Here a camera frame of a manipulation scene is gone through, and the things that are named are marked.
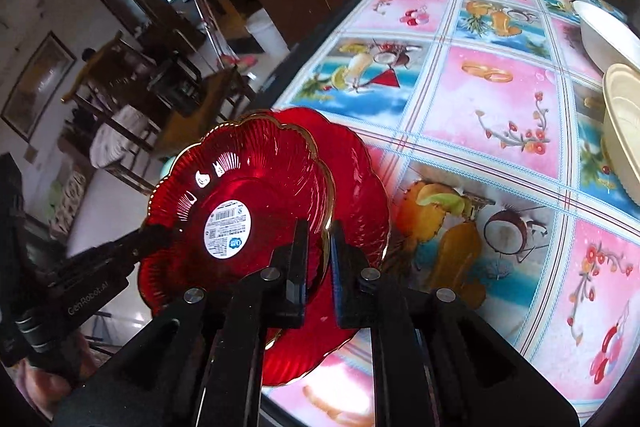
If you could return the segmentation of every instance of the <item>barcode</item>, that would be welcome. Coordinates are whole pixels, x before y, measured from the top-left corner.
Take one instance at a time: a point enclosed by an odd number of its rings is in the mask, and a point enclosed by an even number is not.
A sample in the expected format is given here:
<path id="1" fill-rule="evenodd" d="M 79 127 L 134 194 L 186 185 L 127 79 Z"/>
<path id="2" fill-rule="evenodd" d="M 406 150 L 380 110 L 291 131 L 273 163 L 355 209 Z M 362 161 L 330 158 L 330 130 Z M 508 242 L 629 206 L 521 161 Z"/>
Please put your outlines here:
<path id="1" fill-rule="evenodd" d="M 233 217 L 236 215 L 236 210 L 234 208 L 230 210 L 223 210 L 222 212 L 216 212 L 216 216 L 213 218 L 214 221 L 220 221 L 220 219 L 226 219 L 227 217 Z"/>

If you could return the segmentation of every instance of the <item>metal screw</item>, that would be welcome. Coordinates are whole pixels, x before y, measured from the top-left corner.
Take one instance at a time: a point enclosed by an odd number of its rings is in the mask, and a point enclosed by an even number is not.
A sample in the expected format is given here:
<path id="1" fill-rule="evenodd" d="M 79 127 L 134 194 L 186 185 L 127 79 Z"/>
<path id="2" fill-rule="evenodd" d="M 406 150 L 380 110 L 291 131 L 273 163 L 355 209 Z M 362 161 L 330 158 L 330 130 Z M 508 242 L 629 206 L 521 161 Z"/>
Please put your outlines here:
<path id="1" fill-rule="evenodd" d="M 456 300 L 456 293 L 450 288 L 440 288 L 436 291 L 436 297 L 442 302 L 452 302 Z"/>
<path id="2" fill-rule="evenodd" d="M 184 293 L 184 300 L 189 304 L 195 304 L 196 302 L 200 302 L 204 299 L 204 290 L 201 288 L 189 288 Z"/>
<path id="3" fill-rule="evenodd" d="M 260 272 L 260 277 L 266 281 L 274 281 L 280 277 L 280 270 L 274 266 L 268 266 Z"/>
<path id="4" fill-rule="evenodd" d="M 375 268 L 363 268 L 360 272 L 360 277 L 366 281 L 377 281 L 380 279 L 380 271 Z"/>

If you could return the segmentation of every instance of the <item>table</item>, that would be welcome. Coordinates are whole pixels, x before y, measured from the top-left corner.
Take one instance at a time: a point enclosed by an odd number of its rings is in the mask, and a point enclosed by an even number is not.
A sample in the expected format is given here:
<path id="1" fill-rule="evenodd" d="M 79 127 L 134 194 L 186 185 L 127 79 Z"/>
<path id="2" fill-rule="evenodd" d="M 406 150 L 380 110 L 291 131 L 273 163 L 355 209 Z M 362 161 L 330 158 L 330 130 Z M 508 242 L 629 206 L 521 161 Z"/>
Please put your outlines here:
<path id="1" fill-rule="evenodd" d="M 603 149 L 602 72 L 571 1 L 349 0 L 255 105 L 356 131 L 401 239 L 389 269 L 453 285 L 584 422 L 638 348 L 640 208 Z M 363 330 L 264 394 L 312 427 L 371 426 L 370 356 Z"/>

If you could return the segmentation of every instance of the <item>plate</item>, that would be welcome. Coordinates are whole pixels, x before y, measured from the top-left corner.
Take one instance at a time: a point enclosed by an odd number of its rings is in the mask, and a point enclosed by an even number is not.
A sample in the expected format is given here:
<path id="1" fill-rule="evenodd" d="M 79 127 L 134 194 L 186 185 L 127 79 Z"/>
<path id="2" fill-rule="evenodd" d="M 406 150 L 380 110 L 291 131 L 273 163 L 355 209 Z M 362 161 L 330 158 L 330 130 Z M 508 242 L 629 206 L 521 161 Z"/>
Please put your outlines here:
<path id="1" fill-rule="evenodd" d="M 303 128 L 254 114 L 220 124 L 184 150 L 154 190 L 146 222 L 177 230 L 171 248 L 140 263 L 138 288 L 154 313 L 193 286 L 231 289 L 268 266 L 274 248 L 309 221 L 309 293 L 329 261 L 335 187 Z"/>
<path id="2" fill-rule="evenodd" d="M 360 248 L 371 266 L 379 266 L 388 244 L 389 207 L 385 187 L 373 172 L 362 140 L 347 127 L 331 123 L 308 108 L 295 107 L 271 114 L 282 123 L 298 124 L 311 133 L 319 157 L 334 178 L 334 219 L 342 221 L 345 240 Z M 341 330 L 336 323 L 328 273 L 318 293 L 308 302 L 302 328 L 283 331 L 265 352 L 262 384 L 282 385 L 301 377 L 356 332 Z"/>

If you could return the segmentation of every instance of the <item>plastic container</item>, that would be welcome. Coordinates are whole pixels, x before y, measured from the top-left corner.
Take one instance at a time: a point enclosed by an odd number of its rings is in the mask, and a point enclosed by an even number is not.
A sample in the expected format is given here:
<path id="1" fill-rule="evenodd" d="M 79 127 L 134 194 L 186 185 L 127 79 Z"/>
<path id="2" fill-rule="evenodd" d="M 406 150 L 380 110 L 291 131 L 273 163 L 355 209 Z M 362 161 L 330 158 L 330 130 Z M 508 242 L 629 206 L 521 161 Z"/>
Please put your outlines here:
<path id="1" fill-rule="evenodd" d="M 574 1 L 574 11 L 584 49 L 597 67 L 606 72 L 612 64 L 626 64 L 640 71 L 640 39 L 625 23 L 584 1 Z"/>
<path id="2" fill-rule="evenodd" d="M 271 21 L 269 14 L 263 9 L 257 11 L 246 20 L 246 30 L 264 49 L 264 52 L 274 58 L 284 58 L 289 54 L 287 43 Z"/>
<path id="3" fill-rule="evenodd" d="M 611 166 L 629 197 L 640 204 L 640 74 L 614 64 L 604 76 L 607 110 L 602 132 Z"/>

